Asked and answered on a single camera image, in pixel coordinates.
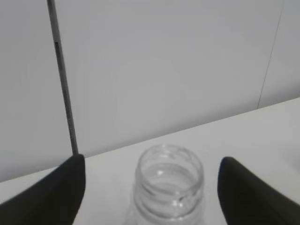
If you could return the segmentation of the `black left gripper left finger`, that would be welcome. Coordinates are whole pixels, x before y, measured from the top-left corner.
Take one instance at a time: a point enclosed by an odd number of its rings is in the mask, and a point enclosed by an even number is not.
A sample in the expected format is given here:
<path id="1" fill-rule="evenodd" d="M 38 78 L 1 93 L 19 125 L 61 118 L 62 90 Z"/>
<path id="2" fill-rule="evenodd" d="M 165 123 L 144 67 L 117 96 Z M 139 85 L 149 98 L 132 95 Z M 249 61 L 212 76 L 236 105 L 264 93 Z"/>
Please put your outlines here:
<path id="1" fill-rule="evenodd" d="M 2 225 L 71 225 L 86 188 L 85 159 L 76 154 L 0 205 Z"/>

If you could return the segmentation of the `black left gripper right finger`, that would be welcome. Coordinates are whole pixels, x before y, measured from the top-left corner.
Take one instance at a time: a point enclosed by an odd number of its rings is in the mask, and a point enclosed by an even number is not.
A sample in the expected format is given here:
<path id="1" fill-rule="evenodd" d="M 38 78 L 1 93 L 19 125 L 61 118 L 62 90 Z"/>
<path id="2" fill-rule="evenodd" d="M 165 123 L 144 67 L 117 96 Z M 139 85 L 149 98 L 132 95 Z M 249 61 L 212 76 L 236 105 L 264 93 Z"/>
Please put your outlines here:
<path id="1" fill-rule="evenodd" d="M 300 206 L 233 157 L 220 163 L 217 194 L 229 225 L 298 225 Z"/>

